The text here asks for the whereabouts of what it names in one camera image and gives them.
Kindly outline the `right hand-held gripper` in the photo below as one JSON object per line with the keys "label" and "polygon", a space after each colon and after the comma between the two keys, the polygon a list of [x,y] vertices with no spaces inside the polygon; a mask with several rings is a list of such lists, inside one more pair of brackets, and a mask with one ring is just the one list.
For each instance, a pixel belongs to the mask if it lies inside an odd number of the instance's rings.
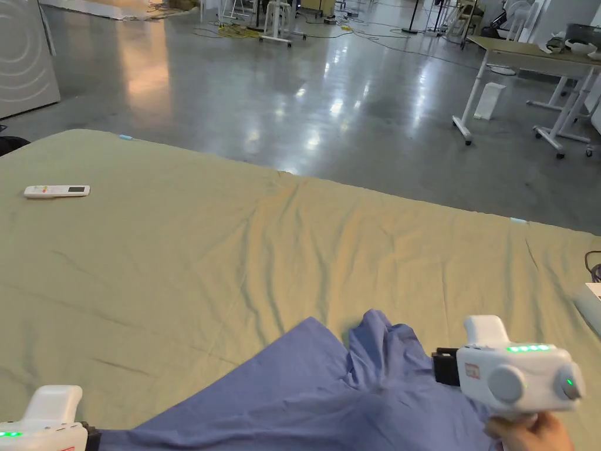
{"label": "right hand-held gripper", "polygon": [[433,352],[435,380],[457,387],[492,414],[535,419],[541,412],[576,409],[586,385],[570,353],[552,344],[511,342],[495,315],[464,321],[467,344]]}

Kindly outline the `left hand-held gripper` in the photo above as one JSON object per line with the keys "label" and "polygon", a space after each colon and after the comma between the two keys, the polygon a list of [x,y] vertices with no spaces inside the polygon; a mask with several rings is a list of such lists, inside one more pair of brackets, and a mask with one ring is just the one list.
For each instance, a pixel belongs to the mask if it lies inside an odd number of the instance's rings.
{"label": "left hand-held gripper", "polygon": [[76,420],[82,396],[77,385],[40,387],[22,419],[1,423],[1,450],[99,450],[101,431]]}

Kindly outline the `person's right hand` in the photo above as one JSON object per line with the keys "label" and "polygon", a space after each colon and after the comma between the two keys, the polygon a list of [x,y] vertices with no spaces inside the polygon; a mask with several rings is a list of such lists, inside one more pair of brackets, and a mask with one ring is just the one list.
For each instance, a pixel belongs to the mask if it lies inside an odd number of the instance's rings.
{"label": "person's right hand", "polygon": [[485,431],[502,442],[504,450],[574,450],[567,428],[550,412],[539,414],[532,426],[491,418]]}

